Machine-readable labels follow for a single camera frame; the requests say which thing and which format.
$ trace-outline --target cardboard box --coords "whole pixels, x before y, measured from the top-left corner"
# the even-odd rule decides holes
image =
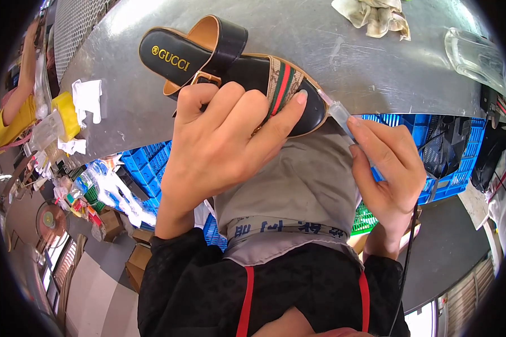
[[[103,241],[112,242],[115,237],[126,230],[123,227],[120,213],[116,212],[108,206],[105,206],[105,208],[101,210],[99,217],[102,221],[102,226],[106,233]]]
[[[126,273],[131,282],[131,286],[133,286],[133,289],[135,289],[137,293],[139,293],[141,289],[142,277],[150,257],[152,257],[150,248],[143,244],[136,244],[133,253],[131,253],[129,260],[126,262]]]
[[[154,236],[154,232],[137,228],[133,231],[132,238],[141,243],[150,244],[150,239]]]

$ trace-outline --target white paper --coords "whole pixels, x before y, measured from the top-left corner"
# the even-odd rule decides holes
[[[67,143],[62,142],[60,137],[58,138],[58,148],[64,150],[64,152],[72,155],[75,152],[86,154],[86,139],[71,139]]]
[[[82,121],[86,118],[86,112],[89,111],[93,113],[93,123],[99,124],[101,122],[101,80],[87,82],[77,80],[71,84],[71,88],[73,93],[73,104],[75,105],[75,112],[77,113],[77,123],[84,129],[86,124]]]

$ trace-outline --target sandal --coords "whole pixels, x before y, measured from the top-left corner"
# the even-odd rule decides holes
[[[216,16],[203,17],[187,35],[171,28],[152,28],[144,34],[139,56],[144,65],[167,81],[163,94],[176,100],[180,89],[195,83],[217,86],[235,81],[246,91],[266,95],[270,109],[261,126],[302,89],[308,102],[290,138],[317,130],[328,106],[317,93],[320,86],[296,65],[276,56],[244,53],[248,31]]]

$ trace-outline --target steel work table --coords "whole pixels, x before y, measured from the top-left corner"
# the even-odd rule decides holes
[[[412,41],[398,32],[365,36],[331,7],[331,0],[121,0],[93,29],[71,60],[61,90],[76,79],[104,79],[107,118],[88,127],[86,155],[75,167],[96,158],[169,140],[176,103],[163,96],[164,78],[140,61],[143,34],[154,26],[183,32],[215,14],[249,30],[246,52],[274,54],[308,72],[352,114],[427,113],[484,117],[480,85],[456,73],[446,56],[450,27],[488,36],[470,1],[403,1]]]

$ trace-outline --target gold buckle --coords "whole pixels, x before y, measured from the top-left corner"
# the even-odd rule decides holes
[[[193,80],[191,81],[191,84],[197,84],[198,79],[201,77],[206,78],[209,81],[216,82],[217,87],[221,87],[221,78],[200,70],[196,72]]]

